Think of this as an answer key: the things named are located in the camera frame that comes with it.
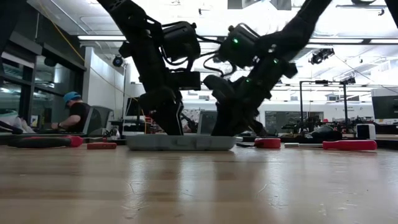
gray tray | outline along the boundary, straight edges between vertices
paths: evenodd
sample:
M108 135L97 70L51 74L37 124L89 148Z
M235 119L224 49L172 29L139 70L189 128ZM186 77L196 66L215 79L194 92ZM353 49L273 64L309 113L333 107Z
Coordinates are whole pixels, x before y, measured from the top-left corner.
M228 136L138 134L126 136L126 140L133 151L228 151L239 139Z

red object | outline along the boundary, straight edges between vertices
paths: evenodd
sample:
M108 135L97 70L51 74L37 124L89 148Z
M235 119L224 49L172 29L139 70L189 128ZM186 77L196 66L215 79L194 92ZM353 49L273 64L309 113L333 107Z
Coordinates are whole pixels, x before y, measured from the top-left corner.
M116 149L116 146L118 145L114 142L94 142L88 143L87 149Z
M51 147L79 147L83 144L83 138L79 136L64 137L28 137L19 139L10 144L12 147L26 149L45 149Z
M279 138L267 138L254 140L254 147L262 149L280 149Z
M340 140L334 142L323 142L325 150L344 151L370 151L377 149L377 143L373 140Z
M69 147L79 147L83 144L83 138L79 136L65 136L64 138L70 139Z

camera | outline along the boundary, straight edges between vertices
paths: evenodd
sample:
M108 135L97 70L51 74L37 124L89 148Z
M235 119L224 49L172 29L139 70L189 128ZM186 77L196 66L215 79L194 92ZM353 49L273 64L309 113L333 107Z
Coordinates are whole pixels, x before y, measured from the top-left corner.
M113 59L113 62L112 62L112 64L113 64L115 67L121 67L121 66L123 65L123 63L124 63L124 59L122 58L121 55L116 55L116 56L114 57L114 59Z

desk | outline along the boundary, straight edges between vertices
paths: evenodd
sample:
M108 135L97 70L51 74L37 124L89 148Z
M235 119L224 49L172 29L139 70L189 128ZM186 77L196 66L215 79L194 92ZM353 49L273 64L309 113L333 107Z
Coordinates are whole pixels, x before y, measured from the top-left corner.
M0 223L398 219L398 154L308 149L0 149Z

black t-shirt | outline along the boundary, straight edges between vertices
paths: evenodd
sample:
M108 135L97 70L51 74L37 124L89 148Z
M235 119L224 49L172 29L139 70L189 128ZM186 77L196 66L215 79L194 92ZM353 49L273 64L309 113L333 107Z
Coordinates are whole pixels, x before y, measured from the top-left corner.
M70 126L67 131L76 133L83 132L89 111L90 106L87 103L74 103L70 107L69 116L78 115L80 116L80 121L77 124Z

